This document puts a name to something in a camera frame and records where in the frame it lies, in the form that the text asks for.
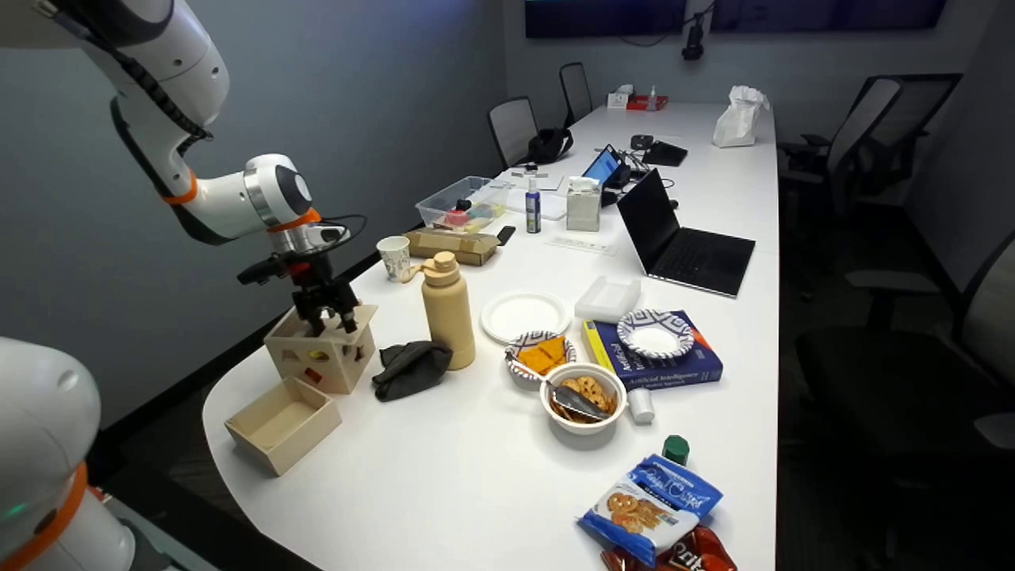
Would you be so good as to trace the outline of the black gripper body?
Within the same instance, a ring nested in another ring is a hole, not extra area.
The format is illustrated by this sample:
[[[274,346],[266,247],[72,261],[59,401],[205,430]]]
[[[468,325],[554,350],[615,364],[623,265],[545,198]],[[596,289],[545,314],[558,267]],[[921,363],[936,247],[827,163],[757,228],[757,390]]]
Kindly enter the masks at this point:
[[[240,286],[266,284],[266,281],[289,281],[290,303],[310,303],[320,309],[335,312],[335,289],[347,289],[347,284],[334,271],[329,253],[344,245],[353,233],[327,219],[322,226],[310,228],[310,245],[281,245],[266,261],[258,261],[237,273]]]

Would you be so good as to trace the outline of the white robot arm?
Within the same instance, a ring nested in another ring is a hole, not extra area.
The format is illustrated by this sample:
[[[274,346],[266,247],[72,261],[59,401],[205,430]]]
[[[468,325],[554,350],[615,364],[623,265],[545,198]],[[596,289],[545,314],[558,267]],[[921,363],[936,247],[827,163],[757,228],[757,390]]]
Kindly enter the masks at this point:
[[[335,318],[355,331],[359,300],[334,273],[329,250],[347,228],[327,219],[281,151],[237,173],[199,178],[182,151],[210,141],[227,100],[227,68],[188,0],[39,0],[111,79],[111,121],[179,228],[204,245],[262,233],[271,253],[237,273],[240,284],[290,281],[290,306],[310,335]]]

